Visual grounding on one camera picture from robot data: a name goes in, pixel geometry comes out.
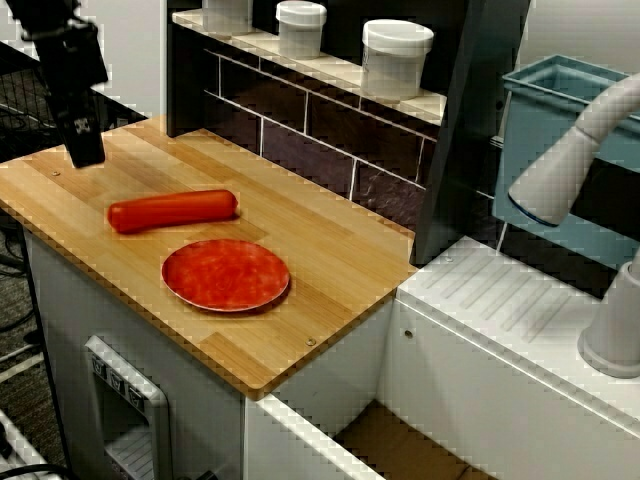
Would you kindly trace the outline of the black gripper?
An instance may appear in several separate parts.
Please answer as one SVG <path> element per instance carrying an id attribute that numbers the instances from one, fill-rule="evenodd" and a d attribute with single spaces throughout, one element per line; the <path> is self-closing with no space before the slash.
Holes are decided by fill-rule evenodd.
<path id="1" fill-rule="evenodd" d="M 23 26 L 32 42 L 47 88 L 48 107 L 74 168 L 105 162 L 101 126 L 92 86 L 108 74 L 94 22 L 79 17 L 36 27 Z"/>

